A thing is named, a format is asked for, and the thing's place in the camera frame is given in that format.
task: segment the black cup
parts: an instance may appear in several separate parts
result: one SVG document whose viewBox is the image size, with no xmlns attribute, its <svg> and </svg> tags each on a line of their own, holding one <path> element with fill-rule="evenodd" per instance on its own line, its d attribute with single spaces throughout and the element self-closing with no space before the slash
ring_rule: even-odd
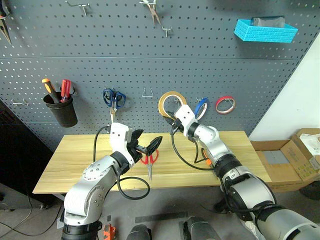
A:
<svg viewBox="0 0 320 240">
<path fill-rule="evenodd" d="M 54 103 L 50 95 L 43 98 L 45 105 L 51 110 L 61 127 L 70 128 L 77 124 L 78 119 L 73 105 L 72 96 L 66 102 Z"/>
</svg>

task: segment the blue shelf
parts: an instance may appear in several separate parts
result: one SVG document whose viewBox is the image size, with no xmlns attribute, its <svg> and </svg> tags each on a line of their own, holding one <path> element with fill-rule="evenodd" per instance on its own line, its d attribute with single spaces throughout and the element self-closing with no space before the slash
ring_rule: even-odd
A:
<svg viewBox="0 0 320 240">
<path fill-rule="evenodd" d="M 238 19 L 234 34 L 243 41 L 291 43 L 298 29 L 285 24 L 284 27 L 251 26 L 248 19 Z"/>
</svg>

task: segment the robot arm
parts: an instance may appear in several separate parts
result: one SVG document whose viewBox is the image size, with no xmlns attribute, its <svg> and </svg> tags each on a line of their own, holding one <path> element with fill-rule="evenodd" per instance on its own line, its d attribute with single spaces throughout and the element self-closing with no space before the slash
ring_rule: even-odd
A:
<svg viewBox="0 0 320 240">
<path fill-rule="evenodd" d="M 267 240 L 320 239 L 320 227 L 298 213 L 277 205 L 268 186 L 247 167 L 219 138 L 217 129 L 199 124 L 188 105 L 174 114 L 188 139 L 200 142 L 206 150 L 215 175 L 220 179 L 224 204 L 244 221 L 254 221 Z"/>
<path fill-rule="evenodd" d="M 161 143 L 160 136 L 148 147 L 138 145 L 142 132 L 133 132 L 128 126 L 117 122 L 111 125 L 109 142 L 113 153 L 91 163 L 65 196 L 61 240 L 96 240 L 102 228 L 99 218 L 109 190 L 120 175 L 139 161 L 141 153 L 150 155 Z"/>
</svg>

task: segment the pegboard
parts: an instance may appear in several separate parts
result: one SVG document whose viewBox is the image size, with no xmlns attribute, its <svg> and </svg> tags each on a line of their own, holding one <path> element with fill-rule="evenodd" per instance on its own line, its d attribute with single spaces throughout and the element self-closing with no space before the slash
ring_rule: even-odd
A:
<svg viewBox="0 0 320 240">
<path fill-rule="evenodd" d="M 12 45 L 0 35 L 0 98 L 52 150 L 65 134 L 95 134 L 110 122 L 106 87 L 127 95 L 116 120 L 134 129 L 168 132 L 157 104 L 175 90 L 192 108 L 209 97 L 201 123 L 250 134 L 319 32 L 319 1 L 158 0 L 162 25 L 172 27 L 168 38 L 138 0 L 88 2 L 88 16 L 64 0 L 7 5 Z M 237 19 L 276 15 L 298 28 L 292 43 L 243 42 L 233 33 Z M 76 126 L 60 127 L 43 103 L 44 77 L 56 88 L 64 78 L 74 83 Z M 142 97 L 144 87 L 153 98 Z M 237 107 L 219 115 L 214 104 L 224 95 Z M 30 105 L 11 105 L 22 98 Z"/>
</svg>

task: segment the wooden tabletop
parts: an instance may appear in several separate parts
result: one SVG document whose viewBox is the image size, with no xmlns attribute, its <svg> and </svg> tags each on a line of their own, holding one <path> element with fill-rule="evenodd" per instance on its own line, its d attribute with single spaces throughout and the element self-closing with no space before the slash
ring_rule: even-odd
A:
<svg viewBox="0 0 320 240">
<path fill-rule="evenodd" d="M 265 182 L 271 179 L 261 163 L 244 131 L 222 131 L 220 138 L 233 151 L 238 160 L 247 166 L 255 175 Z M 143 133 L 139 144 L 149 145 L 157 136 L 163 136 L 160 144 L 159 157 L 152 166 L 151 188 L 217 186 L 219 180 L 211 171 L 193 169 L 183 163 L 175 154 L 169 133 Z M 93 160 L 93 144 L 95 135 L 65 135 L 51 160 L 46 166 L 41 178 L 35 186 L 34 194 L 66 193 L 80 179 L 83 170 Z M 180 154 L 190 163 L 195 159 L 195 145 L 181 133 L 174 135 L 175 145 Z M 109 145 L 109 135 L 101 134 L 96 145 L 96 159 L 112 153 Z M 204 162 L 196 164 L 207 168 Z M 137 176 L 149 182 L 147 167 L 140 161 L 123 176 Z M 144 189 L 145 185 L 138 180 L 121 182 L 124 190 Z"/>
</svg>

